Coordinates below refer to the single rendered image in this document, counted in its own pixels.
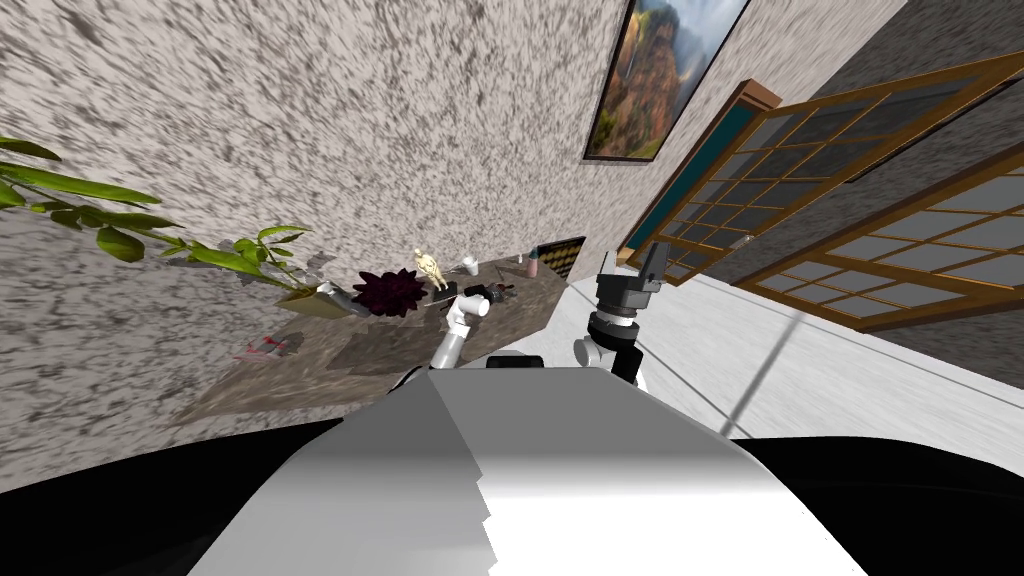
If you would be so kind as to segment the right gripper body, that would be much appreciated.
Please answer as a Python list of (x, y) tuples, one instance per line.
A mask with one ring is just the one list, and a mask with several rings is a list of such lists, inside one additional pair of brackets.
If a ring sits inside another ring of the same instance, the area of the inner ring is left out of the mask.
[(664, 281), (653, 274), (647, 276), (599, 274), (596, 307), (615, 316), (635, 316), (638, 310), (649, 305), (651, 296), (658, 293), (663, 286)]

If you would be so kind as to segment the teal door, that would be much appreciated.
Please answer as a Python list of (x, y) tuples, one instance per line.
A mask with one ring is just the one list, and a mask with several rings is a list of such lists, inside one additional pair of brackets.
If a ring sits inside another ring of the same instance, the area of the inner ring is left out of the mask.
[(621, 243), (616, 263), (623, 265), (714, 164), (725, 148), (758, 114), (779, 107), (783, 98), (754, 79), (741, 82), (697, 137), (662, 191)]

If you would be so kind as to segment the red and grey object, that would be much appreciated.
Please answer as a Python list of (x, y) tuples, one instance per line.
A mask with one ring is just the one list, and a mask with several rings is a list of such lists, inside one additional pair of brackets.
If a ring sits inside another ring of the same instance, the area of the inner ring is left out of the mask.
[(245, 349), (236, 354), (233, 360), (249, 363), (269, 363), (283, 359), (289, 349), (287, 338), (263, 337), (246, 344)]

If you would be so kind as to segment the green leafy potted plant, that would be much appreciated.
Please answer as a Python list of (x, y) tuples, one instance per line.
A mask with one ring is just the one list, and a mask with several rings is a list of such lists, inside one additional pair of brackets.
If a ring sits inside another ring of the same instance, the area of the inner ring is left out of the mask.
[(232, 241), (227, 249), (211, 248), (168, 234), (174, 222), (147, 209), (158, 201), (133, 189), (0, 160), (0, 210), (25, 209), (61, 227), (92, 232), (97, 246), (121, 262), (142, 260), (143, 241), (159, 241), (166, 246), (164, 258), (180, 256), (188, 264), (226, 270), (283, 290), (280, 308), (323, 319), (354, 315), (355, 305), (341, 288), (315, 277), (302, 279), (301, 270), (289, 263), (293, 254), (285, 246), (307, 233), (306, 228), (268, 227)]

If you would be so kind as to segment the golden figure statue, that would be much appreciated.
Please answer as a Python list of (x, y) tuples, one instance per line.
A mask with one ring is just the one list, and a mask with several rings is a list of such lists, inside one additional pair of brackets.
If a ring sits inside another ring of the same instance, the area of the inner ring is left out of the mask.
[(430, 281), (436, 291), (445, 291), (449, 288), (441, 269), (432, 256), (424, 253), (421, 249), (415, 249), (414, 258), (417, 269)]

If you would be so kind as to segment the dark slatted box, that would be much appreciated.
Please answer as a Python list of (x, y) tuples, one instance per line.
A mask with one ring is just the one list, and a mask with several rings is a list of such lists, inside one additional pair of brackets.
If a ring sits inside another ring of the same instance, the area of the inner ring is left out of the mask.
[(539, 245), (538, 258), (563, 280), (568, 280), (585, 241), (585, 236), (579, 236)]

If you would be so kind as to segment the brown marbled table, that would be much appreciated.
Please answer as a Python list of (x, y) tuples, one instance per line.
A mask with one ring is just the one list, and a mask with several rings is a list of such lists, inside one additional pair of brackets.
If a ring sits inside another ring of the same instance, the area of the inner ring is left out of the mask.
[[(457, 268), (447, 279), (459, 287), (513, 286), (516, 296), (470, 322), (458, 363), (488, 356), (544, 329), (567, 282), (546, 264), (534, 277), (512, 257), (481, 262), (476, 276)], [(174, 419), (203, 418), (370, 402), (416, 366), (425, 366), (446, 329), (446, 308), (426, 301), (404, 317), (328, 320), (299, 316), (276, 334), (288, 342), (276, 359), (241, 362)]]

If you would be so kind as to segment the wooden lattice window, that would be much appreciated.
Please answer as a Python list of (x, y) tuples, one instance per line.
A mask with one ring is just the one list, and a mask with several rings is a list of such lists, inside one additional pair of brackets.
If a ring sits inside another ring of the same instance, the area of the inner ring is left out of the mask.
[(735, 285), (862, 333), (1024, 308), (1024, 142)]
[(1020, 51), (762, 112), (626, 264), (660, 248), (679, 285), (1023, 71)]

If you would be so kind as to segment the dark purple flower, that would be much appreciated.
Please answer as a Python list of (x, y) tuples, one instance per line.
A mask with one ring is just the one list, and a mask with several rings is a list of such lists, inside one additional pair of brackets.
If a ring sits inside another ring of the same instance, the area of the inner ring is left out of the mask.
[(416, 311), (418, 303), (427, 296), (424, 282), (404, 268), (380, 275), (364, 271), (359, 277), (362, 284), (353, 286), (357, 294), (352, 301), (375, 316), (404, 318), (410, 311)]

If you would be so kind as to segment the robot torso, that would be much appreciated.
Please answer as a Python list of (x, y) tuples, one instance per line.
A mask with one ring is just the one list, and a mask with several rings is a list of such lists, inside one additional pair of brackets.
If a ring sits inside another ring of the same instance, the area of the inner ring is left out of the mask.
[(596, 368), (426, 370), (289, 458), (188, 576), (866, 576), (733, 441)]

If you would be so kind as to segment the framed landscape picture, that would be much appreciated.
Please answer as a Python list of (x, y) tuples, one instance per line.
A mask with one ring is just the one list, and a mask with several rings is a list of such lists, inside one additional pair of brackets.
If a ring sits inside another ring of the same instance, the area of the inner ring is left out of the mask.
[(751, 0), (629, 0), (584, 157), (653, 161)]

